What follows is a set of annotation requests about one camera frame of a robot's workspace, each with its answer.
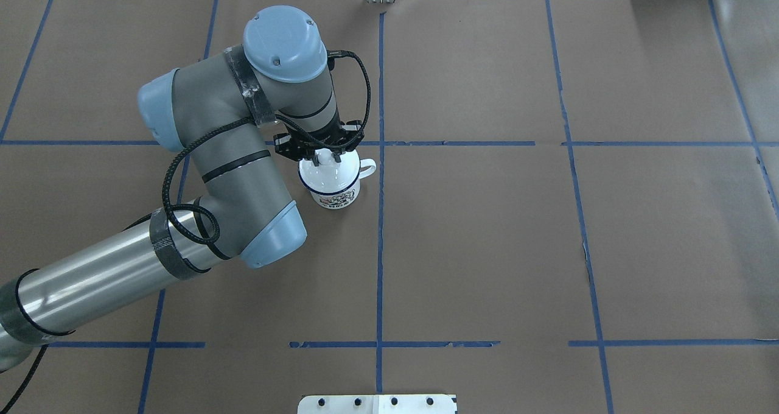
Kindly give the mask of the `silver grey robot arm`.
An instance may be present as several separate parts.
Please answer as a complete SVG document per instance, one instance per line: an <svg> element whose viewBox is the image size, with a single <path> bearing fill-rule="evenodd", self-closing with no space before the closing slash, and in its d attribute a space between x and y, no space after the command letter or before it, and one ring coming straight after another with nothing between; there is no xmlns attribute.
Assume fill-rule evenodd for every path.
<svg viewBox="0 0 779 414"><path fill-rule="evenodd" d="M354 60L328 49L315 20L273 5L256 12L242 42L153 79L138 92L156 142L175 157L156 211L91 247L35 268L2 286L2 371L178 282L230 259L250 268L280 261L307 231L272 157L337 158L364 137L371 109L341 120L332 71Z"/></svg>

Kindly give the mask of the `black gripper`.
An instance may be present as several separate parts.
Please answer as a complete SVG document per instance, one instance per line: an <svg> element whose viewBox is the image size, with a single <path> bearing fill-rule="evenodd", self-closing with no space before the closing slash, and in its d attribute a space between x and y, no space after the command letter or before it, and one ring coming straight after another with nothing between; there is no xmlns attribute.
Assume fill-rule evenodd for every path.
<svg viewBox="0 0 779 414"><path fill-rule="evenodd" d="M337 155L354 151L365 136L364 122L330 122L314 132L307 132L294 122L287 122L289 133L313 136L320 149L329 149Z"/></svg>

